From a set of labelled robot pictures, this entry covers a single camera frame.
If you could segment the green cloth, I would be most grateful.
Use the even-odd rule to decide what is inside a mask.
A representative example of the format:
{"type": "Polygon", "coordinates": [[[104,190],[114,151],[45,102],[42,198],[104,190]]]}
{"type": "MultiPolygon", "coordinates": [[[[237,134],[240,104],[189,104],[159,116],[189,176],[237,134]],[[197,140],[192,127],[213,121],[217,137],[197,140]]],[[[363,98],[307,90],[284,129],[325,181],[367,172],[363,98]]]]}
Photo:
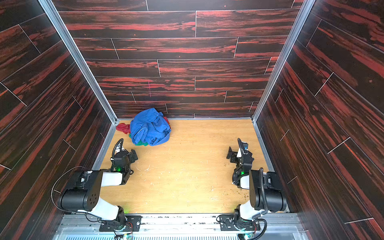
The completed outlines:
{"type": "Polygon", "coordinates": [[[136,146],[148,146],[149,144],[148,143],[143,143],[142,141],[139,141],[137,144],[135,144],[136,146]]]}

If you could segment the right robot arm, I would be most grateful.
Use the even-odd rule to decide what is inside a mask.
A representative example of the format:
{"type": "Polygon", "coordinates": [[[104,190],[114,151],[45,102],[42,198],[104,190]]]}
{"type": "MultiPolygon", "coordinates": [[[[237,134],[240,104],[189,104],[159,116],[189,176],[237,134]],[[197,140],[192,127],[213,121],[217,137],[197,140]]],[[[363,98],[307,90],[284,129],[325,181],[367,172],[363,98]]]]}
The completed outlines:
{"type": "Polygon", "coordinates": [[[267,213],[283,212],[287,208],[287,198],[283,186],[275,172],[264,172],[263,168],[253,170],[253,154],[249,145],[238,139],[239,149],[229,148],[227,159],[236,164],[232,184],[249,191],[249,200],[234,210],[234,224],[248,224],[267,213]]]}

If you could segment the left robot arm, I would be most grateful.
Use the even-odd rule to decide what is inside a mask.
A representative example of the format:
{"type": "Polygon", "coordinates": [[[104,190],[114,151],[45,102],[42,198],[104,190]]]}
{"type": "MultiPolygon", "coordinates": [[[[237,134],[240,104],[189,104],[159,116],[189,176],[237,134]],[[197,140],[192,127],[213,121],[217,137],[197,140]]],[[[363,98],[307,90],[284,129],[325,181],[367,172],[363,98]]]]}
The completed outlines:
{"type": "Polygon", "coordinates": [[[124,139],[115,144],[111,156],[111,167],[107,170],[88,170],[77,172],[73,183],[52,200],[55,207],[63,212],[84,213],[97,217],[102,225],[109,224],[114,231],[132,227],[121,206],[108,203],[100,197],[102,187],[123,186],[134,173],[131,164],[138,160],[135,150],[123,147],[124,139]]]}

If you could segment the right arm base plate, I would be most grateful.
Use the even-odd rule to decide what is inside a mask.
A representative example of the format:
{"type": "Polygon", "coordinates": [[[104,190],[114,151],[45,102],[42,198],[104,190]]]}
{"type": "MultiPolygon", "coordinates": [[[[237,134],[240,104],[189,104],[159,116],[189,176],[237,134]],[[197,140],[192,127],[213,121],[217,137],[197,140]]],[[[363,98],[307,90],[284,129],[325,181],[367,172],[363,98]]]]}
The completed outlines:
{"type": "Polygon", "coordinates": [[[221,231],[259,231],[260,225],[251,220],[243,220],[235,217],[234,214],[222,214],[217,216],[216,221],[220,225],[221,231]]]}

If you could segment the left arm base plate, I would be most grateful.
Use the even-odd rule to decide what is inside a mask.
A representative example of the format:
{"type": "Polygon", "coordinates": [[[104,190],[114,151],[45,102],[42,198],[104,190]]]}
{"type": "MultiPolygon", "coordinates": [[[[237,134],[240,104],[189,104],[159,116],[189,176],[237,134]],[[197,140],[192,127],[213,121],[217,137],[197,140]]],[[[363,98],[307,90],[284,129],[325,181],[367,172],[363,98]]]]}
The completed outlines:
{"type": "Polygon", "coordinates": [[[99,232],[138,232],[140,230],[142,216],[125,215],[123,220],[101,221],[99,232]]]}

